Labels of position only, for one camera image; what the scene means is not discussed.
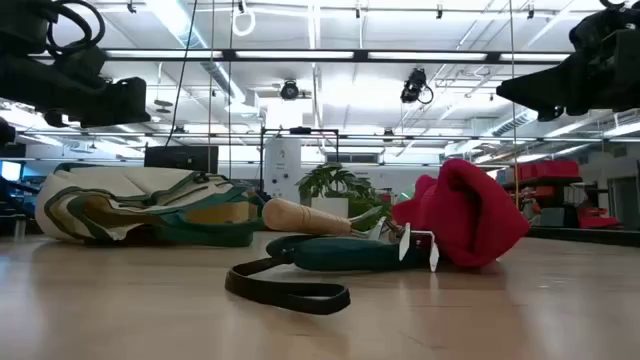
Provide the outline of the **large red storage bin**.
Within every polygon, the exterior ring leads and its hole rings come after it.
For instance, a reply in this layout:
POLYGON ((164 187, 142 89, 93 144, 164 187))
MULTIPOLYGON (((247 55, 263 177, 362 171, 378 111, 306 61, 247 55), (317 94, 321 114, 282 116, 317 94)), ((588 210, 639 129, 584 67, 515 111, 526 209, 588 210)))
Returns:
POLYGON ((572 160, 546 160, 518 165, 518 180, 579 178, 579 164, 572 160))

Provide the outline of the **red gardening glove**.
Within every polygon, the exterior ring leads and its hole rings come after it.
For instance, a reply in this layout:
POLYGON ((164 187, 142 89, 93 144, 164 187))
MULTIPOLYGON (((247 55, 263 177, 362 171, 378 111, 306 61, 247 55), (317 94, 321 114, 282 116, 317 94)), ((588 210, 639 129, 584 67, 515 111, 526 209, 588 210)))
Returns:
POLYGON ((393 221, 400 226, 409 223, 413 229, 426 230, 427 205, 431 202, 436 185, 436 178, 420 176, 415 183, 413 197, 392 207, 393 221))
POLYGON ((529 229, 510 195, 479 167, 448 160, 435 177, 421 176, 418 227, 460 267, 484 267, 509 251, 529 229))

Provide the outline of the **green plant in white pot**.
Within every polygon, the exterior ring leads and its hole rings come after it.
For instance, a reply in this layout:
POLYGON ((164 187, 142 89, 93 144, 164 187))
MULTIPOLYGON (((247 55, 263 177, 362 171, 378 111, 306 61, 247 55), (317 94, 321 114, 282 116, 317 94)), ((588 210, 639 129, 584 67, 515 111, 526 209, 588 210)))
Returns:
POLYGON ((391 217, 391 205, 384 202, 367 178, 356 176, 340 163, 325 163, 306 173, 297 183, 300 200, 311 203, 314 199, 346 200, 347 218, 354 218, 369 210, 379 210, 355 223, 355 229, 366 231, 382 218, 391 217))

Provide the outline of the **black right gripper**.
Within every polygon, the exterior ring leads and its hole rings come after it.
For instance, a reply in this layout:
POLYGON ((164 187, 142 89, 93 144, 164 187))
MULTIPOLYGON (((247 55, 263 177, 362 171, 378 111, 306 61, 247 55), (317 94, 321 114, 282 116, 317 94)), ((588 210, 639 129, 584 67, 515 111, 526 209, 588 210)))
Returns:
POLYGON ((589 110, 640 109, 640 30, 615 30, 603 39, 570 37, 574 53, 560 64, 503 81, 496 93, 537 113, 538 121, 589 110))

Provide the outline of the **wooden-handled steel hand rake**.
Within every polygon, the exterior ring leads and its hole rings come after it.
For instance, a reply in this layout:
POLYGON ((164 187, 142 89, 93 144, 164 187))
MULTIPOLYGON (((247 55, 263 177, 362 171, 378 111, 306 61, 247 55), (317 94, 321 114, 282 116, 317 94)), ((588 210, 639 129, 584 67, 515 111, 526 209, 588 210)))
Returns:
POLYGON ((439 249, 432 231, 414 230, 409 223, 397 226, 384 217, 368 231, 354 228, 357 221, 378 210, 345 218, 284 199, 270 200, 262 212, 265 225, 301 236, 279 241, 269 248, 269 253, 283 254, 297 267, 309 271, 435 271, 439 249))

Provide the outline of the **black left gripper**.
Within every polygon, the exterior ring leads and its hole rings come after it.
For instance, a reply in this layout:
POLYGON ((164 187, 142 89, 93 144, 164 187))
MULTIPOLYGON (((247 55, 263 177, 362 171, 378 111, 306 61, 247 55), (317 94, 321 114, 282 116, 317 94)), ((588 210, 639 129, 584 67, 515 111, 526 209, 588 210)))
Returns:
POLYGON ((143 79, 131 77, 83 94, 77 115, 80 126, 94 128, 148 122, 146 90, 143 79))

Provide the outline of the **black monitor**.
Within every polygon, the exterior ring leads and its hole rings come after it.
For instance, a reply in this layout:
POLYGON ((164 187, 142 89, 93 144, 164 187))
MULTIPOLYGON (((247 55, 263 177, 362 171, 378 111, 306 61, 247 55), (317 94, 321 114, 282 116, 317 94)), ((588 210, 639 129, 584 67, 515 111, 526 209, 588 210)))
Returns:
POLYGON ((192 170, 216 174, 217 146, 157 146, 145 151, 144 166, 192 170))

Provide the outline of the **small red storage bin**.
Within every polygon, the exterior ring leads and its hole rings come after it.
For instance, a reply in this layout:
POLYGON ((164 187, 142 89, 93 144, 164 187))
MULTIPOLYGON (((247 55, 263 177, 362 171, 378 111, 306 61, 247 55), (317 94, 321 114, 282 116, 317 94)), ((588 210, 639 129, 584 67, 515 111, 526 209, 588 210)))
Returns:
POLYGON ((579 208, 579 225, 582 229, 602 229, 619 225, 615 217, 606 215, 606 210, 602 208, 579 208))

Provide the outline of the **black storage shelf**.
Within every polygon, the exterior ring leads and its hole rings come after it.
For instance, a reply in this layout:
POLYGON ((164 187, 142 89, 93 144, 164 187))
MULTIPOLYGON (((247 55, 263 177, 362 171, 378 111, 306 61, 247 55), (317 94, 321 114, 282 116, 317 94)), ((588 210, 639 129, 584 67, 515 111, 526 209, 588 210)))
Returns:
POLYGON ((530 179, 503 184, 532 226, 582 229, 578 220, 579 208, 600 208, 595 197, 597 186, 581 178, 530 179))

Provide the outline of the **black rectangular frame stand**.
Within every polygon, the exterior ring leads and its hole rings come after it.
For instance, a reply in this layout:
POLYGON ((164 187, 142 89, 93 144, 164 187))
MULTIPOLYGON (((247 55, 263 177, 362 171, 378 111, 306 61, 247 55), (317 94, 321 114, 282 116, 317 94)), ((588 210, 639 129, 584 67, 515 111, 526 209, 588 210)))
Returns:
POLYGON ((303 177, 303 141, 335 137, 334 148, 339 153, 338 129, 294 127, 262 128, 259 134, 259 188, 276 198, 299 201, 297 182, 303 177))

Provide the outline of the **cream green canvas gardening bag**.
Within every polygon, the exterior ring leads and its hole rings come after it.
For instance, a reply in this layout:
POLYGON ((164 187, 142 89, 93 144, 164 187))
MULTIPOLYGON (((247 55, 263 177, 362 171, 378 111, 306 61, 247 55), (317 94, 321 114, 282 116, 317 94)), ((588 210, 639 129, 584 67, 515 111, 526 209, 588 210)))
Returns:
POLYGON ((85 245, 247 247, 265 228, 263 205, 223 175, 64 163, 42 184, 35 220, 45 235, 85 245))

